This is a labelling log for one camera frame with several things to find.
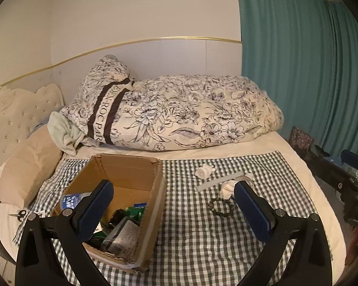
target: tufted headboard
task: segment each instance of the tufted headboard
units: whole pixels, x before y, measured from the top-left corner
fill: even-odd
[[[0,165],[40,121],[61,106],[62,94],[55,84],[41,87],[36,93],[0,87]]]

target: gingham tablecloth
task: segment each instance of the gingham tablecloth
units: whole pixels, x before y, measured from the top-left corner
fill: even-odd
[[[64,189],[87,162],[65,160],[44,182],[29,213],[45,210],[49,216]],[[256,240],[236,204],[229,218],[214,216],[207,209],[207,202],[218,197],[220,185],[200,193],[195,190],[195,186],[204,182],[194,175],[203,163],[216,168],[210,179],[240,170],[252,173],[255,192],[273,208],[283,208],[291,216],[308,217],[316,212],[309,195],[279,152],[223,159],[164,160],[166,207],[151,265],[144,273],[129,274],[94,260],[111,285],[233,286],[249,270],[264,244]],[[17,245],[26,219],[13,240]],[[278,281],[284,272],[293,246],[294,240],[289,241],[271,283]],[[54,247],[69,282],[79,285],[58,240],[54,240]]]

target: floral comforter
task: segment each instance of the floral comforter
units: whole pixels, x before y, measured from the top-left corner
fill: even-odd
[[[96,79],[89,73],[62,113],[104,143],[156,151],[201,148],[251,141],[283,125],[281,110],[246,77],[176,75],[134,82],[125,80],[128,70],[115,56],[107,55],[99,64],[91,71]],[[98,76],[104,66],[113,70]],[[120,83],[128,86],[119,89]],[[105,106],[112,85],[117,93],[108,99],[117,102]],[[102,112],[111,115],[102,117]]]

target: scissors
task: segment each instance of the scissors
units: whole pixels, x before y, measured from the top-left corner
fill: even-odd
[[[21,210],[17,214],[9,214],[9,215],[10,216],[16,216],[19,221],[22,221],[26,214],[27,214],[27,211]]]

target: floral pattern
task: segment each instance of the floral pattern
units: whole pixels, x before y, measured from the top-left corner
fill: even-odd
[[[105,60],[102,68],[92,69],[86,77],[76,98],[85,108],[65,110],[81,128],[109,77],[114,81],[129,75],[115,60],[114,56],[111,62]],[[281,110],[246,77],[162,76],[133,82],[132,91],[124,94],[119,105],[110,137],[116,146],[136,149],[192,149],[251,141],[278,130],[283,122]]]

